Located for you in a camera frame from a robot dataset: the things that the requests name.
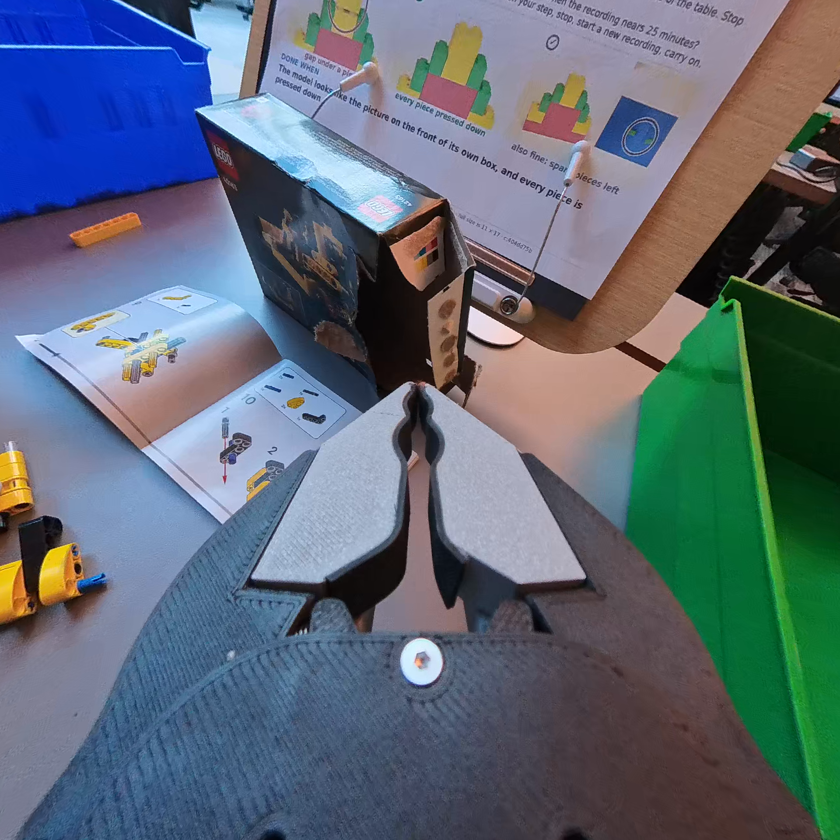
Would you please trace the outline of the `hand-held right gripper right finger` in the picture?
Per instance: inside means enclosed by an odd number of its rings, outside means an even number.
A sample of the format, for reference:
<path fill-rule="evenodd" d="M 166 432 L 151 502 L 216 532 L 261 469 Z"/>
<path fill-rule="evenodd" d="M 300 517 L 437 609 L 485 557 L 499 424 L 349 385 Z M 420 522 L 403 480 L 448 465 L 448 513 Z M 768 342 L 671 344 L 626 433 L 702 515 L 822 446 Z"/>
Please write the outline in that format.
<path fill-rule="evenodd" d="M 586 572 L 516 447 L 431 385 L 417 387 L 435 580 L 484 633 L 499 605 L 582 587 Z"/>

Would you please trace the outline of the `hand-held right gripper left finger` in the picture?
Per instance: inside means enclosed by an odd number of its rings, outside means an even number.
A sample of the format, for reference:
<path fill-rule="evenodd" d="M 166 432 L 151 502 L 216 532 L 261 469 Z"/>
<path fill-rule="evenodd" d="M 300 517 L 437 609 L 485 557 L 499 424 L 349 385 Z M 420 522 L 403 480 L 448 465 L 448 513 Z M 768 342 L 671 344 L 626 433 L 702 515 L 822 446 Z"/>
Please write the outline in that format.
<path fill-rule="evenodd" d="M 353 618 L 406 570 L 417 384 L 408 382 L 332 436 L 298 481 L 261 549 L 256 588 L 342 601 Z"/>

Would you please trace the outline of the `blue plastic bin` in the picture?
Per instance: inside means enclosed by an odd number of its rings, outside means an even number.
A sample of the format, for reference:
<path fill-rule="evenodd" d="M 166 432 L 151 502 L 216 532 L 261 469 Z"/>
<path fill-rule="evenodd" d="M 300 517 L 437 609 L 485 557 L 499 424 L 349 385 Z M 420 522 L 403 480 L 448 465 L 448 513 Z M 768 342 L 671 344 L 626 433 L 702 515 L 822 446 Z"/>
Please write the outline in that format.
<path fill-rule="evenodd" d="M 208 53 L 123 2 L 2 2 L 2 221 L 214 178 Z"/>

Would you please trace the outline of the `lego instruction booklet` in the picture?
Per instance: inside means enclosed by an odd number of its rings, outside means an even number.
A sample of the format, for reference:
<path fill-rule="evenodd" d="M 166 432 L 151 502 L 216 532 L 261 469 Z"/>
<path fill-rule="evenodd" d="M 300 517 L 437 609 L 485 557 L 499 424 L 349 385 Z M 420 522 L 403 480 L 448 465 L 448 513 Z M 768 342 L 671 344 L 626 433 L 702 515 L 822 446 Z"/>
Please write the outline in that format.
<path fill-rule="evenodd" d="M 221 523 L 361 415 L 240 306 L 185 286 L 17 341 Z"/>

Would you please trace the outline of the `yellow and black lego assembly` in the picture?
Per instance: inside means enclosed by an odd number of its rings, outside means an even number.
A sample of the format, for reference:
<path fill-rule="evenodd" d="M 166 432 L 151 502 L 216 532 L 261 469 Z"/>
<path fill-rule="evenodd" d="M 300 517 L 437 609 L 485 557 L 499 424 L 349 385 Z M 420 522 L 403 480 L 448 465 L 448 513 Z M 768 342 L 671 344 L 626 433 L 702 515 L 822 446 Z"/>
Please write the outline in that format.
<path fill-rule="evenodd" d="M 62 533 L 61 520 L 51 516 L 18 526 L 19 559 L 1 567 L 2 625 L 106 586 L 107 575 L 84 575 L 79 545 L 61 544 Z"/>

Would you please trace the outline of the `black lego set box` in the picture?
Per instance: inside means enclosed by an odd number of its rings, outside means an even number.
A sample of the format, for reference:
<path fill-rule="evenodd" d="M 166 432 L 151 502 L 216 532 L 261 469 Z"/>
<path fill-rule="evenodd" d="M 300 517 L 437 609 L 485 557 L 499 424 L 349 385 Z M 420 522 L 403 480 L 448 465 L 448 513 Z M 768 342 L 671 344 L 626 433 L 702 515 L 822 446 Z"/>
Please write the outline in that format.
<path fill-rule="evenodd" d="M 196 119 L 264 296 L 382 395 L 469 396 L 476 263 L 449 201 L 270 94 Z"/>

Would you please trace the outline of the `yellow lego connector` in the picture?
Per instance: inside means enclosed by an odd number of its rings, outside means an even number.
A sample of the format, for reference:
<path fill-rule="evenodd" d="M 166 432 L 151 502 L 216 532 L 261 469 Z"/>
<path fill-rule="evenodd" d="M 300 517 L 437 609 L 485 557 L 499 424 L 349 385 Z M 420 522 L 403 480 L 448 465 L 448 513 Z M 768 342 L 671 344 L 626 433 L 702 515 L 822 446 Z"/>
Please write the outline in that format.
<path fill-rule="evenodd" d="M 35 504 L 26 457 L 15 441 L 1 452 L 1 513 L 11 517 L 27 512 Z"/>

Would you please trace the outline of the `orange lego beam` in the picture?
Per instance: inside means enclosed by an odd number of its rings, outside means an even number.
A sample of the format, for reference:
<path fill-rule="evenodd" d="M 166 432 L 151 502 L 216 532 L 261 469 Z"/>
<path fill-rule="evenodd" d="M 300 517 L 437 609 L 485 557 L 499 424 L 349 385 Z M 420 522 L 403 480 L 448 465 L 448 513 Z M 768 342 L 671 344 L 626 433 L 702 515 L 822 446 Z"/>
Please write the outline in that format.
<path fill-rule="evenodd" d="M 69 239 L 74 246 L 84 249 L 140 228 L 142 222 L 139 215 L 126 213 L 71 232 Z"/>

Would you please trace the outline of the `metal stand base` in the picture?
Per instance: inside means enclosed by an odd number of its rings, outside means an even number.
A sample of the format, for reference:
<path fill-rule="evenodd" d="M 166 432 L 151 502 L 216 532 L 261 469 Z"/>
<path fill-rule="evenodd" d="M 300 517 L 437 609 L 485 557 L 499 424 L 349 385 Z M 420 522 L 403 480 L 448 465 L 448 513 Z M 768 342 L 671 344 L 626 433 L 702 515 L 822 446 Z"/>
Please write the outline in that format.
<path fill-rule="evenodd" d="M 524 339 L 519 332 L 475 307 L 469 308 L 467 332 L 474 341 L 496 349 L 515 347 Z"/>

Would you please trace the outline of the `green plastic bin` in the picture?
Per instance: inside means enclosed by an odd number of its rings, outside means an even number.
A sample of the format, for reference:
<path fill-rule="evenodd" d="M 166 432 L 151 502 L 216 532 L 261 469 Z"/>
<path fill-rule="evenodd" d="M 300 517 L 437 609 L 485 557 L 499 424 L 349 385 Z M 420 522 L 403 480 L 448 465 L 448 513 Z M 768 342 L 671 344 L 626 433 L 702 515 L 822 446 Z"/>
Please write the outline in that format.
<path fill-rule="evenodd" d="M 643 394 L 626 534 L 839 836 L 838 318 L 731 278 Z"/>

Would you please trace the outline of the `printed instruction sheet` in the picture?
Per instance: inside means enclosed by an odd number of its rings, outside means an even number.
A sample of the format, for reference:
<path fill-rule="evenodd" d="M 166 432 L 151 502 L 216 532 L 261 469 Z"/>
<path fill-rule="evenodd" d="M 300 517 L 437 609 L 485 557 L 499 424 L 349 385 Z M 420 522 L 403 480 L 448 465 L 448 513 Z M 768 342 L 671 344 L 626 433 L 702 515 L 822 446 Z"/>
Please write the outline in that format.
<path fill-rule="evenodd" d="M 447 198 L 529 273 L 572 146 L 591 144 L 528 294 L 592 300 L 788 2 L 271 2 L 259 91 Z"/>

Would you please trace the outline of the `white tethered pin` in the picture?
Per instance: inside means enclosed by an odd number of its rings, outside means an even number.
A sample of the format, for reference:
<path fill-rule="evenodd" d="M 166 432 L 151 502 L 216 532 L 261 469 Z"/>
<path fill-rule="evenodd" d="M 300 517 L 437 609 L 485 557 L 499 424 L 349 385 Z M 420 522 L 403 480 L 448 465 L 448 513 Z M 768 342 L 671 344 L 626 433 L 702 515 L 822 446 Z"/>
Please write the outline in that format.
<path fill-rule="evenodd" d="M 351 90 L 361 86 L 379 85 L 381 83 L 381 78 L 381 72 L 378 64 L 372 60 L 365 62 L 360 70 L 357 70 L 342 79 L 339 85 L 335 89 L 332 89 L 327 96 L 320 101 L 320 104 L 316 107 L 311 119 L 315 120 L 324 105 L 331 99 L 338 97 L 340 93 L 349 93 Z"/>
<path fill-rule="evenodd" d="M 499 310 L 502 315 L 511 319 L 512 316 L 518 313 L 523 299 L 526 297 L 527 292 L 530 290 L 530 287 L 534 282 L 534 279 L 537 274 L 537 269 L 539 267 L 539 262 L 541 260 L 541 257 L 543 256 L 545 247 L 548 244 L 556 217 L 558 216 L 559 211 L 561 210 L 561 207 L 564 204 L 566 193 L 569 191 L 574 180 L 581 173 L 581 168 L 583 167 L 584 163 L 588 161 L 591 150 L 592 146 L 586 140 L 581 140 L 572 146 L 570 160 L 563 179 L 563 187 L 560 192 L 560 197 L 554 207 L 552 216 L 550 217 L 549 224 L 545 230 L 541 246 L 539 248 L 537 257 L 534 260 L 534 263 L 531 267 L 528 279 L 522 284 L 522 289 L 516 297 L 514 297 L 513 295 L 507 295 L 506 297 L 500 300 Z"/>

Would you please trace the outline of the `wooden board stand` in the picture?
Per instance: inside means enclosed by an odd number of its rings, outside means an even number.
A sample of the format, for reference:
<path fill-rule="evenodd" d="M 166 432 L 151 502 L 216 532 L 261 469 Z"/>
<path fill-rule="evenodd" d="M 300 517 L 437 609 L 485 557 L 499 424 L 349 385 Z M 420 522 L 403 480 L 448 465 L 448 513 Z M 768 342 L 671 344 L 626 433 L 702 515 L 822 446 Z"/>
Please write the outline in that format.
<path fill-rule="evenodd" d="M 255 2 L 240 95 L 259 91 L 271 2 Z M 529 273 L 469 241 L 476 262 L 472 302 L 524 337 L 563 353 L 593 353 L 629 340 L 676 291 L 771 169 L 838 76 L 838 2 L 788 2 L 711 118 L 698 145 L 646 217 L 592 300 L 574 318 L 530 298 L 508 318 Z"/>

